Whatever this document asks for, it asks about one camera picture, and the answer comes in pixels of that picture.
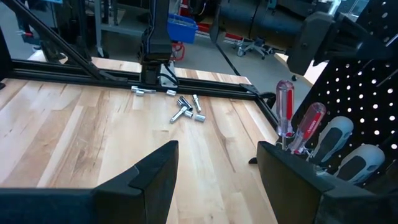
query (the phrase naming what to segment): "red screwdriver handle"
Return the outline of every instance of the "red screwdriver handle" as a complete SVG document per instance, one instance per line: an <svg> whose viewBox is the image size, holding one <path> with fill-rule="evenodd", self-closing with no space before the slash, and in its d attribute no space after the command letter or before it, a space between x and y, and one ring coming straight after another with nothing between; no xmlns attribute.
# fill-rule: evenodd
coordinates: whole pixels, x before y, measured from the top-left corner
<svg viewBox="0 0 398 224"><path fill-rule="evenodd" d="M279 121L278 135L291 137L293 128L291 120L294 112L294 85L287 80L281 80L276 86L276 111Z"/></svg>
<svg viewBox="0 0 398 224"><path fill-rule="evenodd" d="M325 113L326 107L322 103L313 103L310 105L298 125L294 140L288 146L292 152L296 154L303 153L305 143L313 136Z"/></svg>

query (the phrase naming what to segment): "wooden workbench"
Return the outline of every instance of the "wooden workbench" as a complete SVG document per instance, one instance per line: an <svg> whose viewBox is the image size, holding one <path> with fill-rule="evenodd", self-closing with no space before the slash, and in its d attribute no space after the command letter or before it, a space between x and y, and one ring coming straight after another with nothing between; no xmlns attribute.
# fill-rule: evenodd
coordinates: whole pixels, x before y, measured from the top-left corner
<svg viewBox="0 0 398 224"><path fill-rule="evenodd" d="M132 62L93 62L141 69ZM176 74L249 83L245 77L179 68ZM277 140L254 102L200 97L204 123L183 117L169 124L177 97L165 93L140 97L112 88L4 82L1 187L95 187L174 139L180 156L168 223L276 223L258 168L248 164L258 141Z"/></svg>

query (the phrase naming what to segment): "concrete floor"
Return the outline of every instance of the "concrete floor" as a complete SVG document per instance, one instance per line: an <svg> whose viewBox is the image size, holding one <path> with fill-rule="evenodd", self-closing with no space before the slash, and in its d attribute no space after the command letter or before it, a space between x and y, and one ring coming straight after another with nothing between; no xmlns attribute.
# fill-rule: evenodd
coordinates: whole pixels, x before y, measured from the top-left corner
<svg viewBox="0 0 398 224"><path fill-rule="evenodd" d="M0 2L0 26L6 38L13 58L27 59L32 53L32 47L25 44L16 33L18 31L15 14ZM140 38L103 32L104 47L110 58L117 60L137 61L136 52L139 49ZM194 44L186 44L186 54L183 61L176 62L176 67L234 74L218 49L209 39L197 37ZM222 44L222 49L232 61L238 72L257 87L259 91L275 92L279 80L290 80L291 74L274 56L261 60L256 52L248 52L244 57L238 57L232 45ZM302 80L295 82L295 109L297 109L310 87Z"/></svg>

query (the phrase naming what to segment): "screwdriver holder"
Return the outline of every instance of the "screwdriver holder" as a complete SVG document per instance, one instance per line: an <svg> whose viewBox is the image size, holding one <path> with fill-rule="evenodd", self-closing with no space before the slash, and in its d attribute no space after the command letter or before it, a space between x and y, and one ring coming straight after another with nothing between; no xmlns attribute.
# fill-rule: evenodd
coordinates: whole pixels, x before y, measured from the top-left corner
<svg viewBox="0 0 398 224"><path fill-rule="evenodd" d="M325 126L336 116L353 121L354 131L344 148L320 164L333 174L341 160L362 144L379 146L386 155L385 163L363 183L381 178L394 159L398 159L398 1L370 0L356 21L371 35L382 40L395 52L390 60L332 59L312 86L292 119L294 131L307 108L323 103L327 112L306 147L313 149Z"/></svg>

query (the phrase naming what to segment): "blue bin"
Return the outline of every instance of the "blue bin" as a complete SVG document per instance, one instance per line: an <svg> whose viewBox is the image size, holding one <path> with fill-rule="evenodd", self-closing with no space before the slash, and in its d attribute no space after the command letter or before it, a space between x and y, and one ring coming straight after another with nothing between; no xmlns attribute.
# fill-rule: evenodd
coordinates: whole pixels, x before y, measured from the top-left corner
<svg viewBox="0 0 398 224"><path fill-rule="evenodd" d="M172 40L192 44L197 30L197 23L193 19L169 14L167 32Z"/></svg>

